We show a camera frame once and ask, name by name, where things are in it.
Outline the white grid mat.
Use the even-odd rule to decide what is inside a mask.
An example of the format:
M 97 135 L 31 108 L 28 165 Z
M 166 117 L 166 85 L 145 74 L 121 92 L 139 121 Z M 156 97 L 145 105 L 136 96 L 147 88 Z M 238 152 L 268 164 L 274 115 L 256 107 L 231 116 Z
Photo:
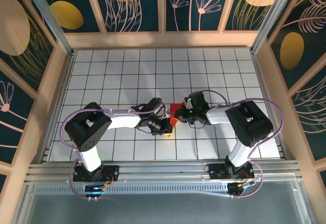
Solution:
M 210 106 L 264 96 L 258 67 L 247 48 L 79 50 L 45 159 L 76 158 L 70 141 L 60 141 L 60 126 L 90 102 L 125 109 L 160 97 L 170 106 L 195 91 L 202 91 Z M 235 143 L 229 124 L 177 123 L 170 136 L 152 136 L 148 129 L 111 129 L 97 150 L 104 161 L 223 159 Z

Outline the grey metal panel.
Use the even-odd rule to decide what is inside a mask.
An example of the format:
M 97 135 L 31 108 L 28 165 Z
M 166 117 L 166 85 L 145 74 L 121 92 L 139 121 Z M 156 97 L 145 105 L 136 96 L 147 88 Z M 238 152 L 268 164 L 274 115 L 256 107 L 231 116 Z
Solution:
M 206 194 L 127 194 L 87 202 L 36 195 L 19 224 L 314 224 L 286 192 L 245 199 Z

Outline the small circuit board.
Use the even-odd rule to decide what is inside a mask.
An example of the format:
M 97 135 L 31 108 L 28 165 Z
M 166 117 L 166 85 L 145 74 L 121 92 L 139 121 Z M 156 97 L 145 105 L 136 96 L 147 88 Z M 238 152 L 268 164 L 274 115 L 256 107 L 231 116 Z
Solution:
M 241 196 L 244 190 L 248 187 L 254 186 L 256 183 L 254 181 L 246 183 L 228 183 L 227 184 L 227 194 L 232 196 Z
M 87 184 L 85 185 L 85 192 L 93 192 L 94 194 L 99 194 L 100 192 L 106 191 L 109 185 L 109 183 Z

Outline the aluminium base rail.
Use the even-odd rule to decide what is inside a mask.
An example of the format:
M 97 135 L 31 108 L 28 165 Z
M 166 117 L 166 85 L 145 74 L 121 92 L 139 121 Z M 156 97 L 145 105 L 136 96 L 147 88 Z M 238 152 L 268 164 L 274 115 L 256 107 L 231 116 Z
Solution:
M 295 160 L 256 159 L 265 181 L 302 180 Z M 210 180 L 208 165 L 224 164 L 223 160 L 115 161 L 104 165 L 119 167 L 118 183 L 201 183 Z M 31 164 L 25 184 L 68 183 L 71 162 Z

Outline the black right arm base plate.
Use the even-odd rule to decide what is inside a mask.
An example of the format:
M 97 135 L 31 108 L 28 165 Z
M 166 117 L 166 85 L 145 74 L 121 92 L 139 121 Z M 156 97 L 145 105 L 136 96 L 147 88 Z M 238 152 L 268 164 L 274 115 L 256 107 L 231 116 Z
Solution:
M 211 180 L 255 178 L 253 165 L 249 162 L 240 167 L 234 167 L 226 163 L 209 164 L 208 173 Z

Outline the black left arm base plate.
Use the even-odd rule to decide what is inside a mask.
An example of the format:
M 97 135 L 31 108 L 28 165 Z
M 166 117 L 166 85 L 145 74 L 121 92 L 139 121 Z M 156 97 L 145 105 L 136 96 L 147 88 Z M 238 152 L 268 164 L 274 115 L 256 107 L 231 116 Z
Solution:
M 83 165 L 74 167 L 73 182 L 113 182 L 119 177 L 117 165 L 101 165 L 94 171 L 86 170 Z

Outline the aluminium side rail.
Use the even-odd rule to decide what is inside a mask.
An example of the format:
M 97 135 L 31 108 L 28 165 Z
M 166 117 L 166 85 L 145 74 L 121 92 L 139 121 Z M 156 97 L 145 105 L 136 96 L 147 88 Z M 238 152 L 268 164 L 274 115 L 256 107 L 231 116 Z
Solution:
M 44 155 L 46 153 L 46 148 L 52 142 L 53 134 L 55 133 L 57 127 L 57 120 L 59 117 L 63 97 L 65 94 L 67 81 L 72 70 L 73 63 L 75 61 L 76 51 L 72 50 L 72 54 L 69 54 L 64 61 L 62 71 L 59 75 L 57 86 L 53 95 L 53 99 L 50 107 L 50 117 L 48 119 L 46 131 L 42 135 L 42 140 L 38 146 L 38 151 L 33 159 L 36 164 L 42 164 Z
M 288 149 L 286 144 L 284 143 L 283 136 L 281 132 L 277 134 L 278 130 L 282 130 L 284 127 L 285 119 L 283 119 L 283 113 L 280 113 L 280 110 L 277 106 L 279 106 L 274 100 L 270 97 L 268 87 L 267 87 L 267 80 L 264 77 L 262 66 L 259 63 L 259 60 L 256 55 L 252 55 L 252 61 L 256 70 L 256 74 L 258 77 L 258 82 L 261 88 L 262 98 L 268 101 L 262 101 L 265 104 L 267 110 L 267 116 L 269 117 L 270 121 L 273 124 L 274 130 L 268 136 L 270 137 L 269 140 L 261 143 L 257 149 L 259 149 L 262 158 L 269 158 L 269 159 L 284 159 L 289 160 L 291 159 L 291 154 L 288 153 Z

